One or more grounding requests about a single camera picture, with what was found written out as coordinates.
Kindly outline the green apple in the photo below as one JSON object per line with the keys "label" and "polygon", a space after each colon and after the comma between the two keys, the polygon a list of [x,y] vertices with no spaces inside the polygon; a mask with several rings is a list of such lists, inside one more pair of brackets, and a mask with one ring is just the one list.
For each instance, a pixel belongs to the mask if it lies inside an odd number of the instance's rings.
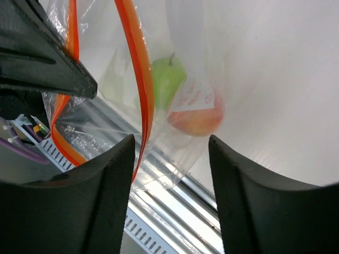
{"label": "green apple", "polygon": [[154,60],[151,63],[151,74],[154,85],[155,107],[167,110],[187,74],[181,60],[171,55]]}

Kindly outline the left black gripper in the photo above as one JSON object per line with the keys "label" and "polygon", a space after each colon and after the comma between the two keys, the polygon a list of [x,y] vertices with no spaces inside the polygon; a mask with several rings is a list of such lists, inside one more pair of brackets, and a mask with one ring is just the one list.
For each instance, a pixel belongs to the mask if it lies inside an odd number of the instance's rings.
{"label": "left black gripper", "polygon": [[97,82],[74,60],[38,1],[1,1],[1,117],[37,117],[49,127],[42,92],[94,98]]}

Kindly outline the red yellow peach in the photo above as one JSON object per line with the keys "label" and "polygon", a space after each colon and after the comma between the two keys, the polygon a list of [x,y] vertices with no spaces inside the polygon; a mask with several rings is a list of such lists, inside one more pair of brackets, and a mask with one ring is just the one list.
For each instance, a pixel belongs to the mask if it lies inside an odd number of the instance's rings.
{"label": "red yellow peach", "polygon": [[167,117],[172,127],[195,137],[210,135],[220,127],[225,114],[224,99],[220,94],[204,95],[198,90],[185,99],[187,104]]}

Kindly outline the clear orange-zipper zip bag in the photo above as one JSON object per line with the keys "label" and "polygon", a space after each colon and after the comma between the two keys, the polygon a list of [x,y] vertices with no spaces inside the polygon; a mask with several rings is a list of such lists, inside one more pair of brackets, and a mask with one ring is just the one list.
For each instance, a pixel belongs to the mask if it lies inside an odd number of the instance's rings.
{"label": "clear orange-zipper zip bag", "polygon": [[44,93],[51,138],[79,166],[136,138],[134,192],[174,187],[226,117],[227,58],[265,1],[50,1],[47,20],[97,82]]}

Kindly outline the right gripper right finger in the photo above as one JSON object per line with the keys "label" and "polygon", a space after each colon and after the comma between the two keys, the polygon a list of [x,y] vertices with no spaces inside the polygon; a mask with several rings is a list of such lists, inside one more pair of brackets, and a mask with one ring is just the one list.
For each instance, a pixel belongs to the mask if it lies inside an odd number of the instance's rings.
{"label": "right gripper right finger", "polygon": [[209,159],[225,253],[338,253],[338,184],[279,175],[215,135]]}

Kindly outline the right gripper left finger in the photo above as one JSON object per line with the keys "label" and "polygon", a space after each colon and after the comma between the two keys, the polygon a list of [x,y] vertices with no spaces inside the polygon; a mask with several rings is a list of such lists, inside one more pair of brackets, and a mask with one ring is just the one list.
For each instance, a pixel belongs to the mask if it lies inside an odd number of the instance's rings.
{"label": "right gripper left finger", "polygon": [[129,135],[50,180],[1,182],[1,253],[119,253],[134,160]]}

